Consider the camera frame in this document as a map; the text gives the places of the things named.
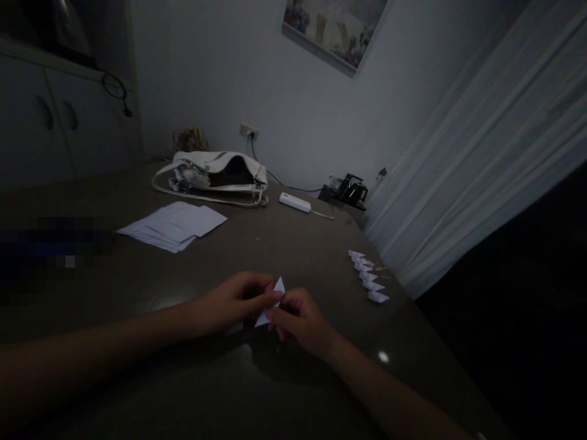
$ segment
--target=white handbag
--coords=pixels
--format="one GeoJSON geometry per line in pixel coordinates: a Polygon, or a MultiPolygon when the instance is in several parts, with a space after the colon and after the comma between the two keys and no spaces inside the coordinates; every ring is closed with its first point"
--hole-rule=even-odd
{"type": "Polygon", "coordinates": [[[177,152],[173,162],[161,168],[151,180],[155,189],[163,193],[190,199],[206,200],[243,207],[265,206],[269,199],[267,190],[267,168],[256,160],[235,152],[177,152]],[[168,180],[169,188],[161,187],[157,178],[173,171],[168,180]],[[250,202],[216,199],[212,195],[200,196],[201,191],[210,191],[221,196],[251,196],[250,202]]]}

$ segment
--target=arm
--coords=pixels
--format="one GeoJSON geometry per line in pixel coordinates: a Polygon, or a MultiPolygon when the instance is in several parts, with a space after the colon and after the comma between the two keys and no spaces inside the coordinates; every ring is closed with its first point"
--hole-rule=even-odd
{"type": "Polygon", "coordinates": [[[259,314],[281,298],[274,286],[270,275],[238,273],[178,306],[0,350],[0,433],[168,345],[259,314]]]}
{"type": "Polygon", "coordinates": [[[450,417],[387,374],[338,334],[305,289],[286,292],[282,309],[265,313],[284,340],[291,333],[300,345],[325,361],[369,410],[391,438],[471,439],[450,417]]]}

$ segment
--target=stack of paper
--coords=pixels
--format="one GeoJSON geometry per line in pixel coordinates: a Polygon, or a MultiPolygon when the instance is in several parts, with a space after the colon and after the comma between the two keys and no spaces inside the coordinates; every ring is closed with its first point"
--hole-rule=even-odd
{"type": "Polygon", "coordinates": [[[209,207],[175,202],[117,232],[176,254],[226,220],[209,207]]]}
{"type": "Polygon", "coordinates": [[[389,299],[389,296],[379,293],[378,290],[384,289],[385,286],[374,282],[377,276],[369,273],[373,270],[373,264],[365,260],[364,256],[365,254],[349,250],[349,257],[353,260],[355,269],[359,271],[359,278],[363,280],[363,286],[369,291],[367,298],[379,304],[384,303],[389,299]]]}

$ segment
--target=picture frame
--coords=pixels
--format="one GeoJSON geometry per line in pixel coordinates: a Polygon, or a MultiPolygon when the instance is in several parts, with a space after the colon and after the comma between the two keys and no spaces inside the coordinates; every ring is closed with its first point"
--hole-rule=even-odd
{"type": "Polygon", "coordinates": [[[356,72],[392,0],[287,0],[282,26],[356,72]]]}

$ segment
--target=cabinet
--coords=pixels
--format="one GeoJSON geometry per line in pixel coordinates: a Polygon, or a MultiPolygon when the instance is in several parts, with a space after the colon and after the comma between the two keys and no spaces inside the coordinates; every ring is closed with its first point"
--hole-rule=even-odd
{"type": "Polygon", "coordinates": [[[135,119],[122,114],[120,100],[86,78],[57,70],[47,70],[47,78],[77,177],[129,168],[136,162],[135,119]]]}
{"type": "Polygon", "coordinates": [[[141,162],[135,118],[99,81],[7,56],[0,66],[0,191],[141,162]]]}
{"type": "Polygon", "coordinates": [[[0,56],[0,191],[74,177],[43,68],[0,56]]]}

